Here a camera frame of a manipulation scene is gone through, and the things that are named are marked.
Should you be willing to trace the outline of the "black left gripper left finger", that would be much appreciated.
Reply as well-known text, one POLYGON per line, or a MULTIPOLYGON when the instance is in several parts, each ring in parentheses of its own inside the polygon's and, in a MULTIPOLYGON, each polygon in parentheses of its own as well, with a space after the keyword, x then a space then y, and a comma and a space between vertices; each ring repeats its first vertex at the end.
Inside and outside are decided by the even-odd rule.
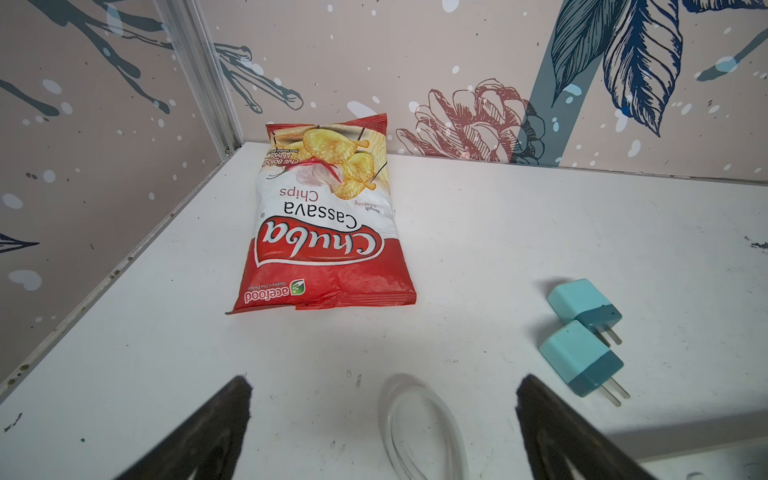
POLYGON ((250 419, 252 386, 233 377, 120 479, 231 479, 250 419))

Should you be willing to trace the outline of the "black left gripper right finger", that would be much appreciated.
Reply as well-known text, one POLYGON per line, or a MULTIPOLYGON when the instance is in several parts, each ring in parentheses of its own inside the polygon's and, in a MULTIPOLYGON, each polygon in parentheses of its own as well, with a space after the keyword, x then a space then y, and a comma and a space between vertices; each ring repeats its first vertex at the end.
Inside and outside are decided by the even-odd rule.
POLYGON ((535 479, 652 477, 532 374, 517 389, 516 413, 535 479))

